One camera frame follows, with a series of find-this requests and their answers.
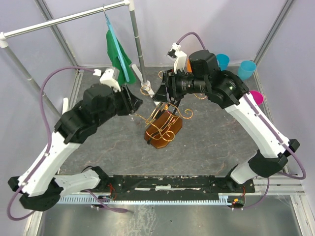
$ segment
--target white bracket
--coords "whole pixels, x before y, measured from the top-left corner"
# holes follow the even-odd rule
[[[4,36],[4,33],[1,32],[0,33],[0,48],[6,48],[7,46],[9,46],[9,44],[6,41],[6,38]]]
[[[119,70],[115,67],[107,68],[101,76],[101,70],[95,69],[93,75],[99,76],[99,82],[113,88],[114,92],[120,92],[121,88],[118,84]]]
[[[173,43],[171,50],[169,51],[172,52],[175,51],[174,55],[175,58],[172,58],[168,55],[168,57],[175,61],[174,62],[174,73],[177,73],[177,70],[184,70],[185,64],[186,64],[186,59],[187,59],[187,54],[181,51],[181,46],[177,43]]]

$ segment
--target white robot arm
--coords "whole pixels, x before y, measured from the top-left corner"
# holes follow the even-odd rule
[[[175,47],[173,44],[168,55],[176,55],[176,49],[180,49],[180,45]],[[168,96],[170,100],[179,101],[187,93],[204,93],[208,100],[218,104],[244,127],[259,150],[249,161],[230,171],[227,177],[234,184],[243,184],[255,176],[269,177],[281,171],[290,156],[285,146],[295,152],[300,146],[298,141],[289,140],[275,128],[259,109],[244,82],[232,72],[220,70],[213,53],[197,51],[189,56],[189,61],[192,73],[184,72],[183,66],[163,73],[161,86],[153,100],[167,102]]]
[[[49,154],[43,162],[35,169],[47,147],[23,175],[10,178],[8,183],[13,191],[23,185],[20,202],[24,208],[45,211],[65,195],[85,189],[102,191],[107,187],[109,177],[100,167],[66,177],[55,174],[99,126],[115,115],[133,114],[143,103],[127,87],[119,86],[118,74],[119,70],[114,67],[103,74],[95,70],[94,75],[100,77],[100,84],[85,90],[82,101],[61,116],[52,133]],[[31,171],[34,173],[25,181]]]

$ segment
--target wire ornament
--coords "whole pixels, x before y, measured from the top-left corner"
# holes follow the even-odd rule
[[[140,92],[141,92],[143,95],[145,95],[145,96],[151,96],[150,94],[143,92],[143,90],[148,92],[148,91],[150,91],[150,89],[151,89],[150,86],[148,86],[148,85],[143,85],[143,86],[141,86],[141,88],[140,88]]]
[[[197,96],[195,93],[193,94],[196,98],[200,99],[200,100],[204,100],[207,98],[207,96],[205,95],[204,97],[199,97]]]
[[[174,107],[177,112],[178,112],[178,116],[174,115],[172,112],[170,112],[168,109],[170,107]],[[164,122],[164,124],[161,126],[161,128],[157,127],[154,124],[154,121],[156,121],[156,116],[159,112],[168,112],[169,113],[169,117],[167,118],[167,120]],[[170,130],[172,125],[175,124],[175,122],[179,119],[179,118],[183,118],[183,119],[191,119],[193,116],[193,111],[191,109],[186,109],[184,111],[186,114],[190,114],[189,117],[183,116],[182,113],[180,112],[180,110],[178,109],[178,107],[176,107],[175,105],[171,104],[171,103],[160,103],[151,113],[151,115],[149,116],[149,118],[145,119],[143,116],[139,115],[139,114],[132,114],[132,116],[136,116],[139,117],[141,119],[143,119],[145,121],[145,128],[148,125],[153,126],[156,131],[154,131],[154,133],[157,132],[157,134],[153,135],[149,134],[147,129],[146,129],[146,134],[153,140],[160,140],[163,139],[166,142],[171,142],[175,139],[175,133]]]
[[[164,71],[161,70],[157,75],[160,77],[160,79],[163,79],[162,76],[160,75],[161,72],[164,72]]]

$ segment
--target green cloth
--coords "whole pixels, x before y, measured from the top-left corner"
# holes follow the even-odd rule
[[[115,43],[113,40],[113,36],[111,31],[108,31],[106,34],[106,40],[107,40],[107,54],[112,62],[113,67],[116,67],[117,69],[119,69],[119,76],[118,76],[118,83],[119,85],[128,83],[128,84],[133,84],[136,81],[136,78],[131,70],[131,68],[129,67],[131,64],[131,60],[128,58],[128,56],[126,55],[124,49],[122,48],[120,42],[118,41],[119,47],[120,47],[120,51],[122,52],[123,58],[124,58],[124,62],[127,68],[127,73],[129,76],[129,82],[126,81],[125,76],[124,76],[124,72],[123,72],[123,68],[120,65],[120,61],[118,59],[118,52],[117,49],[115,47]]]

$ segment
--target metal floor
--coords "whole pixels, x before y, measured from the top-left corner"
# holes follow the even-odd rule
[[[163,67],[146,68],[146,78],[156,91]],[[237,67],[231,67],[237,73]],[[85,72],[78,99],[98,78]],[[257,90],[255,79],[246,80]],[[152,100],[140,93],[140,82],[129,86],[144,100],[138,114],[149,117],[155,108]],[[99,165],[107,174],[117,175],[225,175],[238,163],[248,160],[257,146],[241,125],[217,104],[188,94],[180,110],[192,109],[192,119],[166,148],[155,149],[144,140],[145,122],[140,118],[113,117],[89,137],[63,164],[60,174],[77,174],[87,165]]]
[[[259,197],[248,196],[252,204]],[[267,197],[257,208],[227,206],[118,206],[58,204],[44,213],[37,236],[301,236],[289,196]]]
[[[146,68],[156,90],[158,72]],[[78,99],[98,79],[86,73]],[[246,81],[257,90],[254,78]],[[140,83],[131,91],[144,100],[138,113],[147,117],[154,109],[141,95]],[[144,121],[114,117],[89,137],[64,163],[60,174],[76,174],[87,165],[99,165],[118,175],[225,175],[237,163],[248,160],[256,145],[237,121],[218,105],[187,95],[180,109],[194,116],[166,148],[156,150],[143,139]],[[259,200],[247,196],[250,205]],[[128,205],[129,213],[97,211],[88,205],[58,204],[44,213],[38,236],[300,236],[289,196],[269,196],[257,207],[231,211],[227,206]]]

